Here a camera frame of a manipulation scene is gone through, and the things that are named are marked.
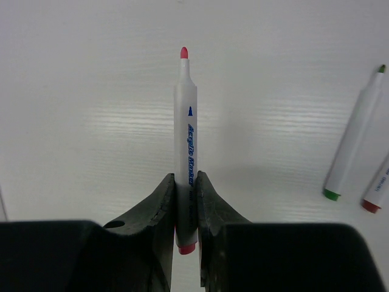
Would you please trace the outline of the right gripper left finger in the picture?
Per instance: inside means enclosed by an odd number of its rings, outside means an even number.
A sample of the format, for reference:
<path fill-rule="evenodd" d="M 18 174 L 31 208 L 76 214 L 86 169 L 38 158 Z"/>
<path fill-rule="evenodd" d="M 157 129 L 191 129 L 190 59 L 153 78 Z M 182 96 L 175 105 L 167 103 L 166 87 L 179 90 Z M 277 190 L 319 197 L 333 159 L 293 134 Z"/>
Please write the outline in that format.
<path fill-rule="evenodd" d="M 169 173 L 155 190 L 129 211 L 106 223 L 119 244 L 112 248 L 119 291 L 170 291 L 176 196 Z"/>

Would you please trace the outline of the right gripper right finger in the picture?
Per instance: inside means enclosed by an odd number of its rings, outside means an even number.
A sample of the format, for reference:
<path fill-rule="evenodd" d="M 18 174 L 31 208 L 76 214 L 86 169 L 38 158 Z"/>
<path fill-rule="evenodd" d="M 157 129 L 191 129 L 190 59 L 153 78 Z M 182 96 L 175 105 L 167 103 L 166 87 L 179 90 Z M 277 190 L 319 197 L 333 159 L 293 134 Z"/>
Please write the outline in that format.
<path fill-rule="evenodd" d="M 224 236 L 225 227 L 251 221 L 219 196 L 206 172 L 198 172 L 196 196 L 201 286 L 228 288 L 229 264 L 225 249 L 229 239 Z"/>

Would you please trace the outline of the dark green marker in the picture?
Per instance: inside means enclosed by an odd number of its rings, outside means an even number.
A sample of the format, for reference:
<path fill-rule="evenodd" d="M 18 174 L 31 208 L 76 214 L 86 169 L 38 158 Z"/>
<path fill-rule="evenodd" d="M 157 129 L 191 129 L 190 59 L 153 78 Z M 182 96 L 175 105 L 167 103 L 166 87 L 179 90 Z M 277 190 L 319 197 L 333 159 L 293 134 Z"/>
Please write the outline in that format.
<path fill-rule="evenodd" d="M 323 186 L 323 195 L 329 200 L 337 201 L 342 196 L 351 177 L 359 148 L 382 99 L 386 70 L 386 65 L 380 65 L 358 96 Z"/>

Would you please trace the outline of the brown marker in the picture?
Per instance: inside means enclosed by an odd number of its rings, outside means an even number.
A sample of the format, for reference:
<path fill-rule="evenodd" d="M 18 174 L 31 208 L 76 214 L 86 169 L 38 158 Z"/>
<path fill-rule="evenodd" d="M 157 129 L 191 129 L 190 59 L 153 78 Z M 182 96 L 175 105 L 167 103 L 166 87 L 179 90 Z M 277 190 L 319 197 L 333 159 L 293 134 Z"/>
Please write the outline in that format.
<path fill-rule="evenodd" d="M 362 207 L 375 214 L 382 208 L 382 204 L 388 196 L 388 155 L 375 174 L 369 188 L 362 198 Z"/>

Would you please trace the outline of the pink marker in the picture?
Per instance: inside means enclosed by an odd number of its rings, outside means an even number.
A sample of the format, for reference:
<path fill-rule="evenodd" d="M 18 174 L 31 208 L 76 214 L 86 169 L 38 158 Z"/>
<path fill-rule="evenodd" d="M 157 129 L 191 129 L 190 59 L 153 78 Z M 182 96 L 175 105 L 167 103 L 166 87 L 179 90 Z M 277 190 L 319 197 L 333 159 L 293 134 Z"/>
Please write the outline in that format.
<path fill-rule="evenodd" d="M 198 174 L 198 89 L 190 77 L 188 49 L 180 51 L 174 87 L 174 181 L 177 195 L 176 244 L 179 253 L 195 250 L 198 240 L 196 179 Z"/>

